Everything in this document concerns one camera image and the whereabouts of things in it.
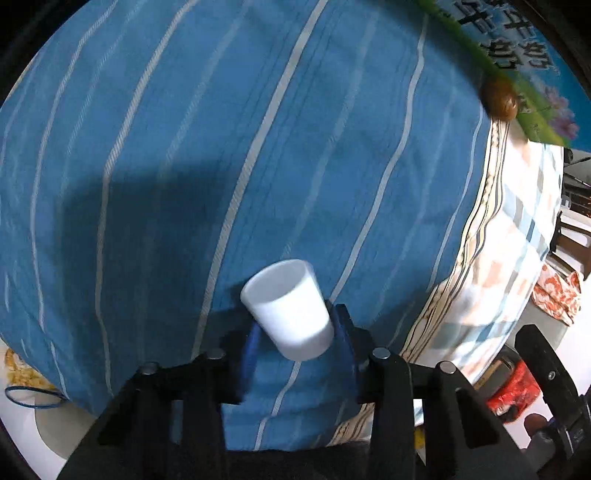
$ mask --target metal bolt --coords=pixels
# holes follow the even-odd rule
[[[441,370],[445,374],[454,374],[456,373],[456,366],[451,362],[441,362],[439,364],[439,370]]]
[[[207,351],[208,360],[221,360],[225,356],[226,352],[224,352],[221,348],[212,348],[211,350]]]
[[[159,368],[160,365],[158,365],[158,362],[146,362],[139,368],[139,373],[142,375],[154,375]]]
[[[377,360],[387,360],[388,358],[390,358],[390,350],[383,346],[374,348],[371,354]]]

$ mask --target bed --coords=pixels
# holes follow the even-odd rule
[[[482,82],[412,3],[90,1],[0,109],[0,335],[99,414],[303,258],[378,343],[476,380],[540,272],[562,165],[488,119]],[[360,438],[371,406],[339,370],[265,341],[228,448]]]

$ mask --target black cable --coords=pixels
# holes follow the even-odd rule
[[[12,392],[42,393],[44,395],[49,395],[50,397],[55,397],[59,401],[56,403],[48,403],[48,404],[40,404],[40,405],[29,404],[29,403],[24,403],[20,400],[17,400],[16,398],[14,398],[12,396]],[[6,395],[6,398],[9,399],[12,403],[15,403],[16,405],[18,405],[20,407],[32,408],[33,410],[48,410],[50,408],[56,408],[56,407],[59,407],[64,402],[68,401],[68,398],[63,393],[61,393],[57,390],[46,390],[44,388],[35,388],[35,387],[23,387],[21,385],[12,385],[10,387],[6,387],[4,389],[4,394]]]

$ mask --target white stripe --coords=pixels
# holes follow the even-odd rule
[[[119,0],[115,0],[111,6],[103,13],[99,19],[86,31],[86,33],[82,36],[80,41],[78,42],[78,46],[74,55],[72,55],[72,59],[70,60],[70,65],[66,71],[66,74],[62,78],[60,85],[57,89],[56,96],[53,99],[53,105],[51,107],[51,111],[49,114],[49,119],[47,121],[47,125],[45,127],[45,131],[43,132],[43,137],[41,138],[41,145],[39,147],[39,154],[37,156],[37,169],[35,171],[35,181],[33,185],[33,192],[31,194],[31,214],[30,214],[30,230],[31,230],[31,249],[33,251],[33,269],[35,271],[35,282],[37,283],[37,295],[39,298],[39,312],[38,312],[38,321],[39,325],[41,326],[41,330],[45,332],[45,306],[43,303],[43,292],[41,291],[41,278],[39,275],[39,264],[37,258],[37,240],[35,238],[35,216],[37,214],[37,197],[39,195],[39,185],[41,182],[41,167],[43,166],[43,157],[45,156],[45,149],[47,147],[47,141],[49,139],[49,135],[51,133],[51,129],[53,127],[53,121],[56,117],[57,107],[60,104],[60,99],[64,91],[66,90],[66,85],[72,76],[72,72],[74,71],[74,66],[80,56],[80,52],[86,42],[94,35],[96,30],[109,18],[111,12],[117,5]]]
[[[388,342],[388,345],[387,345],[388,348],[390,348],[392,346],[392,344],[395,342],[396,338],[398,338],[398,335],[400,335],[400,330],[402,329],[402,326],[406,322],[406,318],[408,317],[408,314],[413,310],[416,303],[417,303],[416,300],[413,300],[411,302],[411,304],[408,306],[408,308],[406,309],[406,311],[404,312],[404,314],[402,315],[402,318],[400,318],[400,320],[398,321],[398,325],[396,325],[396,330],[394,331],[394,335],[393,335],[392,339]]]
[[[68,391],[66,390],[64,376],[61,374],[60,366],[57,364],[56,347],[53,345],[53,342],[50,342],[49,346],[51,348],[51,355],[53,356],[53,363],[56,365],[57,374],[60,376],[61,392],[67,397]]]
[[[72,134],[70,135],[70,139],[68,140],[68,146],[66,148],[66,158],[64,159],[64,170],[61,175],[61,186],[60,186],[60,201],[61,202],[63,201],[63,198],[66,194],[66,189],[67,189],[67,185],[68,185],[68,171],[70,169],[70,158],[72,156],[72,150],[74,149],[74,145],[76,144],[76,140],[78,138],[78,133],[80,132],[80,129],[82,128],[82,125],[84,124],[84,121],[86,119],[86,114],[88,112],[90,104],[92,103],[93,97],[95,95],[95,90],[96,90],[96,87],[99,83],[100,76],[103,72],[103,69],[105,68],[105,65],[107,64],[109,59],[113,56],[113,53],[117,49],[117,46],[119,46],[119,43],[121,42],[121,40],[125,36],[126,28],[129,24],[129,22],[131,22],[131,20],[133,20],[135,18],[135,16],[141,11],[142,7],[146,4],[146,2],[147,2],[147,0],[139,0],[139,2],[137,2],[137,4],[134,6],[134,8],[132,10],[130,10],[130,12],[125,17],[125,21],[123,23],[123,26],[121,27],[121,32],[119,33],[119,36],[117,37],[115,42],[113,42],[113,44],[109,47],[109,50],[107,50],[107,52],[99,60],[98,65],[95,67],[94,74],[90,80],[90,85],[88,87],[88,91],[86,92],[86,97],[84,99],[84,103],[82,104],[82,109],[80,110],[80,113],[78,114],[78,119],[76,121],[74,129],[72,130]]]
[[[193,351],[191,353],[192,358],[195,358],[201,349],[203,333],[205,332],[205,327],[207,325],[207,315],[209,315],[209,310],[212,307],[213,293],[216,288],[217,277],[222,266],[222,260],[226,251],[228,239],[230,238],[230,233],[232,232],[232,226],[234,224],[234,220],[236,219],[236,215],[238,214],[238,209],[240,208],[242,197],[244,196],[244,192],[251,177],[252,170],[254,169],[263,143],[265,142],[267,134],[271,129],[271,125],[273,124],[275,116],[277,115],[277,110],[279,110],[279,106],[281,105],[281,101],[285,95],[285,91],[291,82],[291,78],[293,77],[298,62],[300,61],[304,47],[308,43],[312,31],[316,26],[316,22],[320,18],[320,15],[322,14],[322,11],[324,10],[328,1],[329,0],[319,0],[314,7],[314,10],[312,10],[308,21],[301,31],[297,41],[295,42],[290,58],[287,60],[287,65],[283,71],[283,75],[281,75],[279,83],[275,88],[275,92],[271,97],[271,101],[269,102],[269,106],[267,107],[267,111],[265,112],[265,116],[261,122],[261,126],[256,132],[255,138],[252,140],[250,149],[246,154],[246,160],[244,161],[238,181],[236,182],[236,187],[234,188],[234,193],[232,194],[232,199],[230,200],[230,205],[223,221],[220,237],[217,240],[216,251],[213,254],[212,266],[209,270],[209,275],[207,276],[207,284],[205,286],[203,303],[201,306],[201,312],[199,314],[199,322],[197,324],[197,331],[195,333],[195,340],[193,342]]]
[[[29,90],[29,85],[31,84],[31,81],[33,80],[33,77],[35,76],[35,71],[37,70],[37,67],[41,63],[41,60],[43,59],[43,55],[45,55],[45,52],[46,52],[46,50],[43,49],[41,52],[39,52],[39,55],[38,55],[39,58],[34,59],[35,65],[33,65],[31,71],[28,74],[27,81],[25,82],[25,85],[22,88],[22,94],[19,97],[18,102],[17,102],[16,106],[14,107],[14,110],[12,111],[12,114],[8,118],[6,128],[4,129],[4,137],[2,139],[2,150],[0,151],[0,177],[2,177],[2,172],[4,171],[4,160],[6,157],[6,147],[7,147],[7,142],[8,142],[8,134],[10,133],[10,129],[12,128],[12,124],[14,123],[19,111],[21,110],[21,105],[25,99],[25,96],[27,95],[27,92]]]
[[[318,444],[320,443],[320,439],[322,438],[322,434],[318,435],[316,437],[316,440],[314,440],[314,442],[312,443],[312,445],[310,445],[311,449],[314,449],[316,447],[318,447]]]
[[[6,307],[6,311],[10,313],[10,304],[8,303],[8,290],[9,290],[9,283],[8,283],[8,274],[4,274],[4,306]]]
[[[281,389],[281,391],[279,392],[279,395],[277,395],[277,398],[275,399],[275,404],[273,405],[273,410],[271,411],[271,415],[266,416],[264,419],[261,420],[261,423],[259,424],[258,433],[256,434],[255,447],[253,448],[253,450],[255,452],[257,452],[261,449],[262,434],[265,431],[265,426],[267,425],[267,422],[269,421],[270,418],[277,417],[277,414],[279,413],[279,409],[281,408],[281,402],[283,402],[283,397],[285,397],[285,394],[287,393],[287,391],[295,383],[295,381],[297,379],[297,375],[300,372],[300,367],[301,367],[301,362],[294,363],[294,368],[291,370],[290,379],[285,384],[285,387],[283,387]]]
[[[138,313],[136,315],[136,328],[137,328],[137,345],[138,345],[138,359],[140,362],[145,361],[145,340],[144,340],[144,329],[145,329],[145,319],[147,317],[148,312],[148,277],[150,276],[151,272],[151,259],[154,255],[154,245],[157,233],[157,219],[160,215],[161,209],[161,201],[162,201],[162,193],[166,187],[166,182],[168,180],[168,174],[170,172],[170,167],[176,158],[178,153],[178,149],[182,145],[187,136],[189,128],[199,111],[199,105],[201,104],[201,99],[203,95],[207,91],[211,79],[213,77],[214,72],[217,69],[217,66],[226,53],[228,47],[232,44],[232,41],[236,38],[238,30],[242,26],[244,18],[248,13],[248,10],[252,6],[253,0],[246,0],[242,4],[242,8],[238,16],[234,19],[230,28],[226,32],[226,34],[222,37],[220,42],[217,44],[216,48],[213,50],[213,53],[207,60],[207,63],[203,69],[203,73],[199,80],[199,84],[191,98],[191,102],[189,103],[189,107],[185,112],[185,116],[181,125],[175,134],[172,142],[170,143],[168,150],[166,152],[166,158],[164,162],[160,165],[158,169],[158,177],[157,177],[157,191],[156,195],[153,198],[152,203],[152,214],[150,215],[150,224],[147,228],[147,234],[144,240],[144,253],[143,253],[143,260],[142,260],[142,271],[141,276],[139,279],[139,286],[138,286],[138,298],[136,300],[136,305],[138,306]]]
[[[386,191],[386,187],[388,185],[388,181],[390,180],[390,175],[392,174],[392,170],[396,166],[396,163],[402,156],[404,149],[406,148],[406,144],[408,141],[408,137],[410,135],[410,129],[413,124],[413,100],[414,100],[414,92],[417,88],[418,80],[423,72],[423,67],[425,65],[425,58],[423,56],[423,48],[425,45],[425,38],[427,36],[427,26],[429,23],[429,16],[425,14],[423,18],[423,28],[421,30],[421,36],[418,41],[417,45],[417,53],[418,53],[418,60],[417,66],[415,67],[413,76],[410,80],[410,84],[408,85],[408,95],[407,95],[407,106],[406,106],[406,116],[404,118],[404,128],[402,130],[402,137],[400,138],[400,142],[398,143],[398,147],[392,155],[390,162],[386,166],[384,173],[382,175],[382,179],[379,182],[378,191],[374,198],[374,204],[369,212],[367,220],[361,229],[355,244],[353,245],[353,250],[349,255],[349,259],[347,264],[345,265],[345,269],[341,274],[339,281],[337,282],[335,289],[333,290],[332,294],[330,295],[330,301],[334,303],[336,298],[339,296],[341,290],[345,286],[345,283],[349,279],[351,272],[353,271],[353,267],[355,266],[355,262],[357,261],[357,257],[359,256],[359,252],[363,243],[365,242],[365,238],[367,237],[369,230],[371,229],[372,225],[374,224],[374,220],[378,215],[379,207],[382,203],[382,199],[384,198],[384,192]]]
[[[441,160],[441,151],[443,149],[443,145],[445,144],[445,139],[446,139],[445,135],[447,133],[447,127],[449,125],[449,118],[450,118],[450,115],[452,112],[453,104],[455,103],[455,100],[456,100],[457,88],[455,85],[455,81],[456,81],[456,70],[455,70],[454,65],[452,64],[452,72],[450,74],[450,79],[449,79],[449,85],[452,86],[452,90],[451,90],[451,94],[449,97],[449,101],[448,101],[447,106],[446,106],[444,113],[443,113],[443,123],[442,123],[441,130],[439,133],[439,140],[437,142],[437,148],[436,148],[435,153],[433,155],[433,160],[430,162],[431,169],[429,169],[429,171],[428,171],[427,181],[424,182],[423,190],[421,192],[421,202],[419,204],[418,212],[417,212],[417,215],[414,219],[413,225],[408,230],[406,238],[404,239],[402,249],[400,251],[398,258],[396,259],[396,263],[394,265],[394,268],[392,269],[392,272],[388,276],[388,279],[386,280],[384,287],[380,293],[379,299],[376,303],[374,313],[372,314],[372,317],[374,319],[376,319],[379,316],[380,311],[382,310],[382,308],[384,306],[386,296],[390,290],[390,286],[392,284],[392,281],[396,278],[396,275],[398,274],[398,270],[400,268],[400,265],[402,265],[402,262],[404,261],[404,259],[408,255],[408,252],[410,251],[410,249],[413,245],[413,240],[414,240],[414,236],[417,233],[417,229],[421,225],[421,222],[423,221],[423,218],[425,217],[425,213],[427,213],[429,192],[431,189],[431,185],[433,184],[433,181],[435,179],[436,168]],[[410,306],[409,306],[409,308],[407,308],[406,312],[404,313],[403,318],[408,315],[409,310],[410,310]]]
[[[347,399],[344,399],[343,403],[340,405],[339,412],[336,415],[335,427],[338,427],[340,425],[340,423],[343,421],[343,415],[345,414],[346,405],[347,405]]]
[[[478,105],[479,105],[480,117],[478,119],[478,124],[476,126],[476,129],[474,130],[474,134],[472,135],[472,149],[470,150],[470,166],[468,168],[468,174],[466,175],[466,182],[464,183],[464,190],[462,191],[462,196],[460,198],[460,202],[457,204],[457,208],[456,208],[455,212],[453,212],[453,215],[450,218],[449,223],[447,224],[447,229],[445,231],[445,235],[443,236],[443,242],[441,243],[441,246],[439,247],[439,253],[437,254],[437,259],[435,260],[435,265],[433,266],[433,272],[431,273],[431,279],[429,280],[429,285],[427,287],[427,291],[430,291],[433,288],[433,285],[435,284],[435,278],[437,277],[437,271],[439,270],[439,263],[441,262],[441,256],[443,255],[443,251],[445,250],[445,247],[447,245],[447,240],[449,239],[449,236],[452,232],[453,224],[456,221],[457,213],[460,210],[460,207],[462,206],[462,202],[464,201],[464,198],[466,197],[466,192],[468,191],[468,185],[470,185],[470,180],[472,179],[472,172],[474,171],[474,155],[475,155],[475,150],[476,150],[476,139],[478,137],[478,132],[480,131],[480,126],[482,125],[482,117],[483,117],[482,104],[479,103]]]
[[[301,235],[302,230],[306,226],[308,221],[308,217],[310,216],[310,212],[314,205],[316,204],[316,200],[320,193],[320,187],[322,186],[322,180],[324,178],[324,172],[326,171],[326,166],[328,165],[329,160],[331,159],[336,146],[340,141],[340,137],[343,135],[343,131],[345,131],[345,126],[347,125],[347,120],[349,119],[349,114],[355,105],[355,100],[357,98],[357,94],[359,93],[359,87],[361,86],[361,81],[363,80],[363,73],[364,68],[363,64],[365,63],[365,57],[367,56],[367,52],[369,50],[369,44],[371,43],[376,30],[376,23],[378,22],[379,10],[376,9],[373,11],[368,24],[365,28],[365,33],[363,38],[361,39],[361,44],[359,46],[359,50],[357,52],[357,60],[355,62],[355,68],[353,70],[353,75],[351,75],[351,80],[349,82],[349,89],[345,96],[345,101],[341,108],[340,114],[337,118],[335,126],[333,127],[333,131],[324,147],[324,151],[322,152],[322,156],[318,161],[318,165],[316,167],[316,171],[314,172],[314,176],[312,177],[312,184],[310,187],[310,192],[304,202],[304,207],[302,208],[296,223],[295,227],[292,230],[289,240],[283,249],[283,253],[281,254],[281,258],[287,258],[291,254],[291,249],[294,243],[297,242],[298,238]]]
[[[183,17],[199,2],[200,0],[189,0],[187,3],[183,5],[183,7],[175,14],[172,22],[168,26],[167,31],[164,33],[164,36],[160,40],[158,47],[154,51],[154,54],[150,58],[147,67],[145,68],[139,82],[135,88],[134,95],[131,99],[131,103],[127,109],[127,113],[125,114],[125,119],[123,121],[123,125],[121,126],[121,130],[117,135],[117,140],[115,140],[115,144],[109,153],[109,157],[105,163],[105,169],[103,170],[103,186],[102,186],[102,195],[100,201],[100,218],[99,218],[99,225],[98,231],[96,234],[96,285],[95,285],[95,315],[96,320],[99,322],[100,325],[100,332],[102,335],[103,340],[103,350],[105,352],[105,382],[107,386],[107,390],[111,396],[113,396],[113,391],[111,389],[111,356],[109,353],[109,338],[107,336],[107,330],[105,328],[105,322],[103,321],[102,312],[100,309],[100,297],[102,294],[103,288],[103,249],[105,247],[105,231],[107,226],[107,209],[109,206],[109,184],[111,183],[111,177],[113,176],[113,170],[115,169],[115,163],[119,158],[119,154],[123,149],[125,144],[125,139],[129,134],[129,130],[131,129],[131,124],[134,121],[135,113],[138,110],[139,103],[144,95],[146,87],[148,86],[148,82],[150,81],[150,77],[152,76],[154,70],[158,66],[160,62],[160,58],[166,47],[168,46],[168,42],[170,38],[173,36],[175,30],[177,29],[179,23],[183,19]]]

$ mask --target brown object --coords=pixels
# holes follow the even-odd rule
[[[571,230],[572,232],[582,233],[583,235],[591,237],[591,232],[579,228],[578,226],[561,222],[560,227],[561,229]],[[587,277],[591,273],[591,247],[581,245],[562,233],[558,236],[557,244],[571,257],[583,264],[583,280],[587,280]]]
[[[491,77],[482,86],[483,104],[493,120],[510,122],[519,111],[518,96],[511,82],[503,77]]]

